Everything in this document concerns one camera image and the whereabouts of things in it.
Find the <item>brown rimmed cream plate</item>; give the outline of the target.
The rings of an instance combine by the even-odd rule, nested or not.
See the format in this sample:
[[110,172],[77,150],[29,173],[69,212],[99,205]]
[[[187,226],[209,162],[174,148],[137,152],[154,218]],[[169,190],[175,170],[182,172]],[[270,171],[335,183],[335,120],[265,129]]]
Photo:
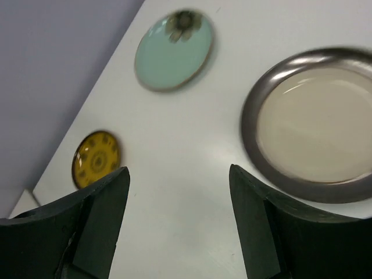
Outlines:
[[254,167],[308,201],[371,197],[371,50],[316,48],[277,63],[254,84],[241,114]]

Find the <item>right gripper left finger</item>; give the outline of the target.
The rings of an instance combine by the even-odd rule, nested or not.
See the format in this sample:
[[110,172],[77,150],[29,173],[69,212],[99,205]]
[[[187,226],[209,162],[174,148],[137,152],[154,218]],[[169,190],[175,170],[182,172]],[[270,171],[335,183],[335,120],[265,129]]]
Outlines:
[[91,185],[1,219],[1,278],[108,278],[130,187],[120,167]]

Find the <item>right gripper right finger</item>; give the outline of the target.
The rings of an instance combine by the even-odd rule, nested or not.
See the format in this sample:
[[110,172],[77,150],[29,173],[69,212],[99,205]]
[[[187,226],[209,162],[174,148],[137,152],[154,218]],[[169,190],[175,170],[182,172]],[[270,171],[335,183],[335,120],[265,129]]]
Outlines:
[[238,165],[230,195],[248,278],[370,278],[371,220],[330,213]]

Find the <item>yellow amber plate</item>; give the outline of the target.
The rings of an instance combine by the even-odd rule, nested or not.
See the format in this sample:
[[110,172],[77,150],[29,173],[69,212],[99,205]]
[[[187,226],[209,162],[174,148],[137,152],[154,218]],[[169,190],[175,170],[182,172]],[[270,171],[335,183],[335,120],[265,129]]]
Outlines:
[[83,189],[118,169],[121,165],[119,140],[110,132],[88,134],[77,147],[71,163],[74,186]]

